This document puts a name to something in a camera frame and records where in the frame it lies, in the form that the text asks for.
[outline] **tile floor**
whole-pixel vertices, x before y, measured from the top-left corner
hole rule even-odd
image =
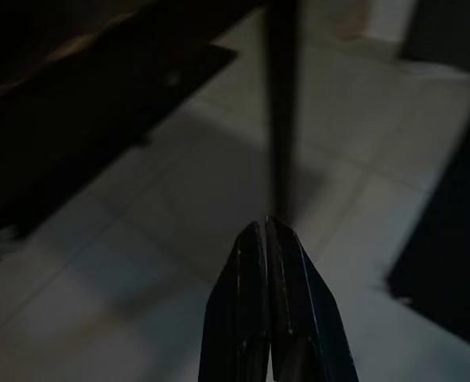
[[[336,296],[361,381],[470,380],[470,346],[383,285],[470,115],[470,81],[420,79],[332,44],[315,9],[294,226]],[[219,39],[240,58],[149,147],[0,264],[0,381],[196,380],[212,284],[236,233],[269,210],[259,18]]]

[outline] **floor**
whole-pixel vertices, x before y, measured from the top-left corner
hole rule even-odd
[[[310,6],[294,227],[360,381],[470,380],[470,345],[383,283],[470,116],[470,81],[407,74],[370,44],[332,43],[317,19]],[[196,380],[209,291],[236,233],[269,211],[259,21],[219,39],[240,58],[150,146],[0,264],[0,381]]]

